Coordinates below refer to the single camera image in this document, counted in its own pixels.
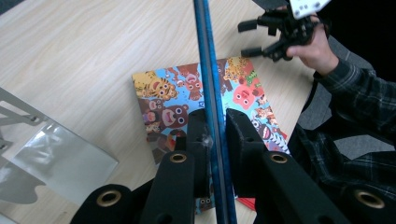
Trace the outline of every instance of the plaid shirt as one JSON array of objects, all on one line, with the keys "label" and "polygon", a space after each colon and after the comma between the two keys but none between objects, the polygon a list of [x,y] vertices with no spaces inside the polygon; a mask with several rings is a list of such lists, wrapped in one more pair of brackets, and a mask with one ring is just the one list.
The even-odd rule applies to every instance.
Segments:
[{"label": "plaid shirt", "polygon": [[[374,70],[360,69],[342,60],[330,75],[315,79],[332,94],[337,111],[394,142],[396,83],[377,78]],[[289,148],[330,197],[337,197],[346,186],[365,186],[396,200],[396,151],[371,152],[350,160],[339,152],[329,135],[299,125],[291,135]]]}]

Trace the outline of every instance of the person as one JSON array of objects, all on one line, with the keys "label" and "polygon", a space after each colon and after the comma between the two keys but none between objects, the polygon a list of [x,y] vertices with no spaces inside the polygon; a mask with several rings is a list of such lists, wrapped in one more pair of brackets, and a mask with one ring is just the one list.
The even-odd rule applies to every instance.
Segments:
[{"label": "person", "polygon": [[[323,25],[315,28],[308,45],[289,47],[287,55],[299,57],[317,71],[314,79],[332,95],[337,110],[395,143],[396,83],[377,77],[374,69],[362,69],[338,58]],[[299,125],[290,137],[289,148],[291,156],[333,200],[347,186],[368,187],[396,200],[396,151],[370,152],[350,160],[329,135]]]}]

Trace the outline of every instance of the book cover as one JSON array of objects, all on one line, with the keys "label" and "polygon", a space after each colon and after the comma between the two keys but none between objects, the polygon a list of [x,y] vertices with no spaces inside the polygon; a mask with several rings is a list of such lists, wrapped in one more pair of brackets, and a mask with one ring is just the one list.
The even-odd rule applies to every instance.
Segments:
[{"label": "book cover", "polygon": [[[276,117],[252,62],[231,57],[217,60],[224,115],[227,108],[246,113],[269,150],[289,153],[286,135]],[[176,138],[186,136],[188,115],[205,107],[199,63],[132,74],[147,140],[155,163],[175,148]],[[197,199],[196,213],[214,207],[213,195]]]}]

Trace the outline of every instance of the white device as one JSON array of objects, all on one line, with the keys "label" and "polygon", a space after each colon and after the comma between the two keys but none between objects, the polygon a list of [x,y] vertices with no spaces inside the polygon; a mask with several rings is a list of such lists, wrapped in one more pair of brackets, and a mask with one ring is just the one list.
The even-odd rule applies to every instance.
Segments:
[{"label": "white device", "polygon": [[331,0],[290,0],[293,17],[299,20],[321,11]]}]

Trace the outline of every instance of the shirt sleeve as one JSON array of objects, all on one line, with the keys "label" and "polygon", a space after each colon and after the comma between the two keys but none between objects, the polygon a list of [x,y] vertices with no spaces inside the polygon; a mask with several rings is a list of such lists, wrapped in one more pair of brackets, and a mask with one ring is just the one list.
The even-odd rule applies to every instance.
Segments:
[{"label": "shirt sleeve", "polygon": [[396,83],[341,59],[328,76],[315,75],[315,80],[332,94],[337,112],[386,137],[396,136]]}]

